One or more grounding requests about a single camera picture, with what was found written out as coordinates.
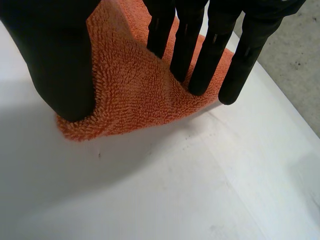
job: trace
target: orange towel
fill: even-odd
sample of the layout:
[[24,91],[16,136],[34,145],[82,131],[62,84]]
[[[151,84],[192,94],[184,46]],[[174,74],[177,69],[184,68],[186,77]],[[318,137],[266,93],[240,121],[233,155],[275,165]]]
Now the orange towel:
[[89,17],[96,108],[75,123],[57,117],[67,139],[90,140],[167,124],[217,100],[233,54],[224,51],[207,92],[193,96],[186,86],[204,37],[198,38],[187,80],[181,85],[169,70],[179,21],[174,20],[160,60],[146,48],[150,20],[142,0],[102,0]]

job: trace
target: concrete floor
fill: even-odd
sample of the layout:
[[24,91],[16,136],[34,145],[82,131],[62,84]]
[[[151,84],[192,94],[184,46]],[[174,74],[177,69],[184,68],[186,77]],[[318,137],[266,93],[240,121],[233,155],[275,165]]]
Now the concrete floor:
[[[243,18],[234,28],[238,36]],[[320,0],[307,0],[285,17],[258,62],[320,137]]]

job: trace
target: white surface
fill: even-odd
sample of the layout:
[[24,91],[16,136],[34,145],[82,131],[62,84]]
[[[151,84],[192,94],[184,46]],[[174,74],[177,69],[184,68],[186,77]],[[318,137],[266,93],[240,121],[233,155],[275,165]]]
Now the white surface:
[[67,141],[0,23],[2,240],[318,240],[319,171],[320,140],[259,64],[231,106]]

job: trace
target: robotic hand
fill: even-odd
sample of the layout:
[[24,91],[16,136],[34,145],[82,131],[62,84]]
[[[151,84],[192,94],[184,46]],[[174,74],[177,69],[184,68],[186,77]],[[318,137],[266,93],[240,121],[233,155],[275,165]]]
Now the robotic hand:
[[[193,70],[188,90],[201,96],[210,84],[220,58],[242,11],[242,35],[222,83],[221,103],[234,103],[268,37],[285,16],[295,14],[306,0],[210,0],[208,30]],[[170,71],[183,82],[186,78],[208,0],[143,0],[150,15],[147,48],[159,58],[165,52],[175,13],[180,20]]]

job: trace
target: orange cloth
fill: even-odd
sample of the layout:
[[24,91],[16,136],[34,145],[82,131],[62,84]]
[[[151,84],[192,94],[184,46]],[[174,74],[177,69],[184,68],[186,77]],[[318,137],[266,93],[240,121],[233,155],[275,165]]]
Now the orange cloth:
[[174,20],[163,60],[146,48],[150,20],[142,0],[102,0],[88,18],[96,108],[75,123],[57,117],[67,139],[90,140],[167,124],[217,100],[233,54],[224,51],[207,92],[193,96],[186,86],[204,37],[198,38],[187,80],[181,85],[169,70],[179,20]]

